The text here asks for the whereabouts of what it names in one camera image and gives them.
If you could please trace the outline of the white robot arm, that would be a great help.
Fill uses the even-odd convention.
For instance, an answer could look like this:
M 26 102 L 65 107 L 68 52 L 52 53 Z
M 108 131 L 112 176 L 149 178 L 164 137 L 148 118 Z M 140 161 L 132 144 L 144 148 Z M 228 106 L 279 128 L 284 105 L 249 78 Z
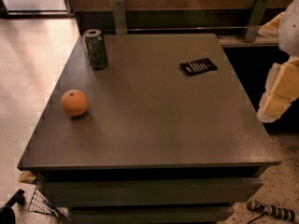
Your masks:
M 284 12 L 263 25 L 258 34 L 276 36 L 278 48 L 290 56 L 283 64 L 273 63 L 265 81 L 257 119 L 271 123 L 280 119 L 299 98 L 299 0 L 293 0 Z

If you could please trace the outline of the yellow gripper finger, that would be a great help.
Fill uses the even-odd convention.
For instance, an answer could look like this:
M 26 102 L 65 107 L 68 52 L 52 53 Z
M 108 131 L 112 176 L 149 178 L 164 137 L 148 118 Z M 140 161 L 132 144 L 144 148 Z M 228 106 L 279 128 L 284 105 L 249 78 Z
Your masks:
M 280 119 L 299 98 L 299 58 L 291 57 L 284 64 L 273 63 L 264 87 L 257 119 L 271 123 Z
M 284 13 L 281 12 L 278 15 L 276 15 L 276 17 L 273 18 L 271 21 L 262 25 L 258 30 L 258 35 L 267 36 L 267 37 L 277 36 L 279 24 L 280 24 L 280 21 L 281 21 L 283 15 L 284 15 Z

